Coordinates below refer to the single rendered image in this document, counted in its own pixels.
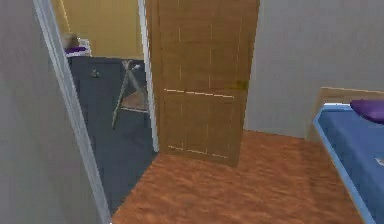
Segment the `brown wooden room door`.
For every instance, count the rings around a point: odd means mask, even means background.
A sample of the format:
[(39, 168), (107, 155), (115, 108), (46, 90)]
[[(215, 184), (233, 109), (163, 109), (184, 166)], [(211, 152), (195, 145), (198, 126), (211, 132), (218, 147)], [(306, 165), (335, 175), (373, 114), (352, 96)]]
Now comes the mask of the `brown wooden room door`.
[(260, 0), (145, 0), (159, 149), (235, 167)]

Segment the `white and purple furniture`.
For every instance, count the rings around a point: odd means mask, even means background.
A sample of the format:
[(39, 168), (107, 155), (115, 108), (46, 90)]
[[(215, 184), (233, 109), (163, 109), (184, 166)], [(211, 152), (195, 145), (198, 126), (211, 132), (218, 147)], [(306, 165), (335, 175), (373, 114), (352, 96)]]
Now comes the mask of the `white and purple furniture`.
[(62, 36), (62, 44), (67, 57), (92, 55), (90, 41), (79, 38), (76, 34), (64, 34)]

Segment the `blue bed with wooden headboard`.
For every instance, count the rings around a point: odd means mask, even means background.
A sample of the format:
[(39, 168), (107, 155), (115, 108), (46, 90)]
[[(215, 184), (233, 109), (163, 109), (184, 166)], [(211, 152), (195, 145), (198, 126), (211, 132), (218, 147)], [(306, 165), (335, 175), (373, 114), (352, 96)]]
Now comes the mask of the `blue bed with wooden headboard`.
[(384, 125), (359, 116), (352, 100), (384, 100), (384, 91), (322, 87), (305, 139), (320, 142), (364, 224), (384, 224)]

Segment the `purple pillow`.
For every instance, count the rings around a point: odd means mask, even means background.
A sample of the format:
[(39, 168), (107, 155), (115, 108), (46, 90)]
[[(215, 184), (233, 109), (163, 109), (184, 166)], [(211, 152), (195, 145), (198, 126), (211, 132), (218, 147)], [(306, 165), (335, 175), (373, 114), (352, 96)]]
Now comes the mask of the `purple pillow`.
[(364, 119), (384, 125), (384, 100), (352, 100), (350, 106)]

